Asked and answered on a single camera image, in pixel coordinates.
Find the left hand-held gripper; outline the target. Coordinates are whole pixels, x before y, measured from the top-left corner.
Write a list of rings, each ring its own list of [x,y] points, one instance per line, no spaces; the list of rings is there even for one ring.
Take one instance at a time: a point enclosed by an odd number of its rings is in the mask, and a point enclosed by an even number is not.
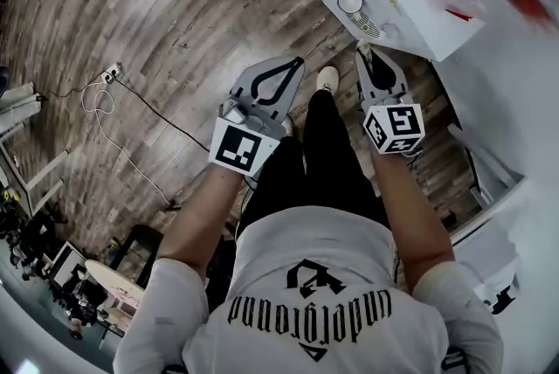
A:
[[[272,58],[247,67],[220,106],[209,162],[256,175],[280,144],[279,121],[287,116],[304,74],[301,57]],[[262,110],[238,100],[260,101]]]

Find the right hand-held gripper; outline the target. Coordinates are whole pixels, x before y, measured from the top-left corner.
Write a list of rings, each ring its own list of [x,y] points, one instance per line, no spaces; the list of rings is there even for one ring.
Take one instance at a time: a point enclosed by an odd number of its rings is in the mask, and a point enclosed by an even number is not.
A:
[[[417,156],[425,137],[421,107],[408,91],[402,68],[387,54],[359,40],[355,51],[363,129],[381,155]],[[377,93],[387,94],[378,100]]]

